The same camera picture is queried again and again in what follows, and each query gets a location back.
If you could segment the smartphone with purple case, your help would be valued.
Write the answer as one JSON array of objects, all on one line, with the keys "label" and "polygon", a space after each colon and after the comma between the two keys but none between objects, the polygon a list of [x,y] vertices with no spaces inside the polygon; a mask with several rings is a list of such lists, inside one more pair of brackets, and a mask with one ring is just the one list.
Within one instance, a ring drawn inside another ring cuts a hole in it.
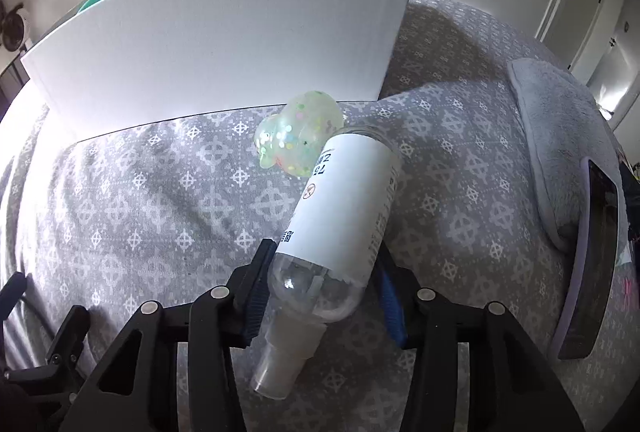
[{"label": "smartphone with purple case", "polygon": [[580,162],[580,172],[585,202],[570,285],[548,350],[553,363],[582,360],[590,355],[603,323],[617,259],[617,187],[589,157]]}]

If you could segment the grey fleece cloth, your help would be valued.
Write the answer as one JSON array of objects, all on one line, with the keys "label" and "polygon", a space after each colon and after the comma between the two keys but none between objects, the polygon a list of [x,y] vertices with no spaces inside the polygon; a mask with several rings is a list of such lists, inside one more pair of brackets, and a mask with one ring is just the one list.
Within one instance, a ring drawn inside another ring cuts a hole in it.
[{"label": "grey fleece cloth", "polygon": [[528,145],[538,213],[550,241],[569,252],[577,241],[586,194],[583,158],[591,158],[617,187],[626,222],[617,144],[589,89],[549,62],[521,58],[506,65]]}]

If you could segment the teal lid in box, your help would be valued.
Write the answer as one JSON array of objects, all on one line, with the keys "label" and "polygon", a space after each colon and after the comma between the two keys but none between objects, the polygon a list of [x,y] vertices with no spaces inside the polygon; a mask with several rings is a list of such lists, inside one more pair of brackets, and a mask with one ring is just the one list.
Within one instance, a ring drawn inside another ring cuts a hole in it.
[{"label": "teal lid in box", "polygon": [[85,2],[78,8],[77,12],[80,13],[82,11],[85,11],[100,1],[102,0],[85,0]]}]

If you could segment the clear confetti squishy ball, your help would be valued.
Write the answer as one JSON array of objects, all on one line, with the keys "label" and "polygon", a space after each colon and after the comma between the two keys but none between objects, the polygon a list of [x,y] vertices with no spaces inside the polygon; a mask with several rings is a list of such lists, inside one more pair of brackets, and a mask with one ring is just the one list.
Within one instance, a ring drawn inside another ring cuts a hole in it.
[{"label": "clear confetti squishy ball", "polygon": [[326,141],[343,127],[343,112],[329,94],[309,91],[295,96],[258,125],[254,144],[259,166],[309,178]]}]

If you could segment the grey patterned bedspread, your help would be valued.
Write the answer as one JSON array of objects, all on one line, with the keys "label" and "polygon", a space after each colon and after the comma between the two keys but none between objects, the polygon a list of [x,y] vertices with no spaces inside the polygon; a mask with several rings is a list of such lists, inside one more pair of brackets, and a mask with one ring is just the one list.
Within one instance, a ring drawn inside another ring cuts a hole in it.
[{"label": "grey patterned bedspread", "polygon": [[[551,54],[465,4],[410,0],[380,100],[344,112],[384,129],[404,159],[387,226],[394,258],[452,301],[505,303],[545,344],[565,277],[538,220],[506,79],[518,58]],[[1,273],[34,282],[6,325],[9,363],[41,363],[44,328],[79,304],[91,314],[90,368],[142,302],[191,301],[281,233],[303,182],[259,166],[253,133],[267,115],[152,123],[48,158],[51,113],[24,88],[1,125]],[[399,428],[414,356],[390,342],[374,301],[329,329],[282,402],[248,385],[258,352],[235,360],[250,430]]]}]

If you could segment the small round black fan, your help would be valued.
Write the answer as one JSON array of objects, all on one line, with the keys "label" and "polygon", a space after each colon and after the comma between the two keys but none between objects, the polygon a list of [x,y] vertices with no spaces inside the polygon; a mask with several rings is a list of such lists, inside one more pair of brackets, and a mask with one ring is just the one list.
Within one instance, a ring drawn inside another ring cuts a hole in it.
[{"label": "small round black fan", "polygon": [[29,38],[29,12],[20,2],[11,9],[1,6],[1,45],[6,51],[20,50]]}]

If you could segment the white wardrobe doors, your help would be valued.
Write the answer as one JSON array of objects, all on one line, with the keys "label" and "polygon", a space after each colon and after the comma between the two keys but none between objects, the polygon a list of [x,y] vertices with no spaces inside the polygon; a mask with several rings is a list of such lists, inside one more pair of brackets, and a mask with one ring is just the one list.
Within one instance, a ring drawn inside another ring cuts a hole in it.
[{"label": "white wardrobe doors", "polygon": [[639,95],[639,0],[550,0],[536,38],[620,126]]}]

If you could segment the white cardboard box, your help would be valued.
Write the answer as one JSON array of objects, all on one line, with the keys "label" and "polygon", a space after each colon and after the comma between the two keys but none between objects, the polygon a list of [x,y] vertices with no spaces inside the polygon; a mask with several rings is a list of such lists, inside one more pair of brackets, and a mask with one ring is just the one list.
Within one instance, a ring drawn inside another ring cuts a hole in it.
[{"label": "white cardboard box", "polygon": [[24,56],[76,137],[381,92],[408,0],[101,0]]}]

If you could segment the clear spray bottle white label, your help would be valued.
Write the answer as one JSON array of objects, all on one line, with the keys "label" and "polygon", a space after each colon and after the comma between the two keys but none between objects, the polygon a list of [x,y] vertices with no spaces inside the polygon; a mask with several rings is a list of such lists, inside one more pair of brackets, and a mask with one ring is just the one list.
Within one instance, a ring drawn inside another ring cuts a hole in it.
[{"label": "clear spray bottle white label", "polygon": [[401,160],[369,126],[326,141],[270,264],[274,315],[252,388],[284,400],[328,327],[356,310],[396,194]]}]

